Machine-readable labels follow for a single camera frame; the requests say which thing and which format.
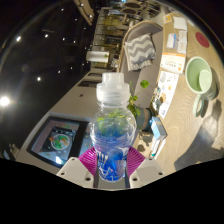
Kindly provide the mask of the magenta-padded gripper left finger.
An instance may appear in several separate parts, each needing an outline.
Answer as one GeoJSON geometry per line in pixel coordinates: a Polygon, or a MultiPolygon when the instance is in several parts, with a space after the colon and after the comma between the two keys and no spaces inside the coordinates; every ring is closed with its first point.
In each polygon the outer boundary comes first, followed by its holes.
{"type": "Polygon", "coordinates": [[[97,188],[99,177],[95,149],[90,148],[79,157],[70,157],[57,176],[84,188],[97,188]]]}

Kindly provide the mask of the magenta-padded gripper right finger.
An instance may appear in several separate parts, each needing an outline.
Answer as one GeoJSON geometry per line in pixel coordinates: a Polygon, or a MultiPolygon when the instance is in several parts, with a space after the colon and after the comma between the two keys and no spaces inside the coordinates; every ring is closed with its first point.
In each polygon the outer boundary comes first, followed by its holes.
{"type": "Polygon", "coordinates": [[[127,189],[140,188],[165,176],[165,172],[153,158],[144,157],[133,147],[126,158],[125,186],[127,189]]]}

